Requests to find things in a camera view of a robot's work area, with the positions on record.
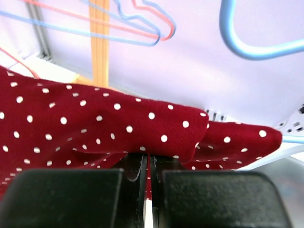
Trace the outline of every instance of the white polka dot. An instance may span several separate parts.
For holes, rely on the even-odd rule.
[[[53,137],[50,134],[46,134],[46,140],[52,140]]]
[[[28,120],[29,123],[33,122],[33,116],[28,115],[27,116],[27,120]]]
[[[60,122],[61,122],[62,124],[67,124],[67,119],[66,119],[64,116],[62,116],[62,117],[60,118]]]
[[[96,117],[96,120],[97,120],[97,121],[102,121],[102,120],[103,120],[103,117],[102,117],[101,115],[98,115],[98,116]]]
[[[224,138],[225,143],[229,143],[230,141],[231,141],[230,137],[227,136],[227,137]]]
[[[266,131],[264,131],[264,130],[261,130],[259,132],[259,134],[260,134],[261,137],[265,137],[267,135]]]
[[[185,120],[184,122],[182,122],[182,126],[183,126],[184,128],[189,127],[189,122]]]
[[[149,113],[148,115],[149,119],[152,120],[155,118],[155,114],[154,113]]]
[[[132,131],[133,131],[132,126],[127,126],[127,128],[126,128],[126,129],[127,129],[127,132],[128,132],[128,133],[132,133]]]
[[[120,104],[116,103],[114,104],[114,109],[115,110],[119,110],[121,108]]]
[[[80,102],[80,106],[85,106],[86,105],[86,101],[85,100],[82,100],[81,102]]]
[[[4,152],[8,152],[9,148],[7,146],[2,146],[2,149],[4,150]]]
[[[18,96],[16,99],[17,103],[20,104],[23,101],[23,97],[22,96]]]
[[[168,137],[165,134],[161,136],[161,141],[163,143],[167,142],[167,140],[168,140]]]
[[[40,149],[38,147],[34,147],[34,153],[40,153]]]
[[[53,102],[53,103],[50,103],[48,106],[49,106],[50,108],[52,108],[52,107],[54,107],[55,105],[56,105],[56,103]]]
[[[19,133],[16,132],[16,131],[14,131],[14,136],[15,136],[16,139],[18,139],[20,137]]]
[[[6,73],[8,73],[8,76],[14,76],[12,72],[7,71]]]
[[[49,93],[49,90],[48,90],[47,88],[43,88],[43,89],[42,89],[42,92],[43,92],[44,94],[48,94],[48,93]]]
[[[16,87],[17,85],[18,85],[17,82],[11,82],[11,83],[10,83],[10,86],[11,86],[11,87]]]

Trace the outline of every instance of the gray surface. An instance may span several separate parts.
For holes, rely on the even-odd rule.
[[[304,227],[304,162],[284,158],[254,169],[277,186],[294,228]]]

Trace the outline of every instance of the polka dot cloth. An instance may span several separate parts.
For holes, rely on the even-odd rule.
[[[166,155],[196,171],[238,169],[282,140],[268,127],[209,122],[197,108],[109,89],[33,79],[3,67],[0,80],[0,198],[26,169],[106,169],[128,152]]]

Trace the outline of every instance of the red garment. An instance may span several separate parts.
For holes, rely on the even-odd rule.
[[[3,67],[0,81],[0,197],[26,169],[110,168],[127,152],[174,157],[193,170],[237,169],[282,140],[269,127],[209,122],[197,108],[109,89],[33,79]]]

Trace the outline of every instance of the red wire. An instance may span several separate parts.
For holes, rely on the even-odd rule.
[[[15,56],[13,56],[11,53],[7,52],[6,50],[2,49],[0,47],[0,51],[3,52],[4,54],[8,55],[9,57],[11,57],[12,59],[14,59],[16,62],[20,63],[21,65],[23,65],[27,70],[30,71],[30,73],[33,75],[34,78],[40,79],[40,77],[38,76],[38,74],[32,70],[29,66],[27,66],[25,63],[23,63],[22,61],[20,61],[19,59],[17,59]]]
[[[143,31],[139,31],[139,30],[134,30],[134,29],[131,29],[131,28],[126,28],[126,27],[123,27],[123,26],[114,25],[114,24],[111,24],[111,23],[108,23],[108,22],[104,22],[104,21],[99,20],[99,19],[91,19],[89,17],[83,16],[83,15],[79,15],[79,14],[76,14],[76,13],[73,13],[73,12],[70,12],[70,11],[66,11],[66,10],[63,10],[63,9],[59,9],[59,8],[56,8],[56,7],[44,4],[42,2],[37,2],[35,0],[22,0],[22,1],[23,2],[28,2],[28,3],[31,3],[33,5],[37,5],[37,6],[43,7],[43,8],[46,8],[46,9],[51,10],[51,11],[56,11],[58,13],[61,13],[61,14],[64,14],[64,15],[67,15],[67,16],[70,16],[70,17],[74,17],[74,18],[78,18],[78,19],[82,19],[82,20],[87,20],[87,21],[92,21],[92,22],[95,22],[97,24],[107,25],[107,26],[112,27],[114,29],[119,29],[119,30],[127,31],[127,32],[130,32],[130,33],[136,34],[136,35],[141,35],[141,36],[144,36],[144,37],[154,38],[154,39],[157,39],[157,37],[158,37],[155,34],[143,32]],[[174,31],[174,25],[172,24],[172,22],[170,21],[170,19],[168,19],[163,14],[161,14],[159,11],[155,10],[153,7],[137,6],[136,2],[134,0],[133,0],[132,3],[133,3],[133,6],[136,9],[144,9],[144,10],[147,10],[147,11],[151,12],[155,16],[161,18],[163,21],[165,21],[170,26],[170,28],[171,28],[170,34],[167,37],[164,37],[164,38],[162,37],[160,40],[165,41],[165,40],[168,40],[168,39],[170,39],[172,37],[173,31]]]

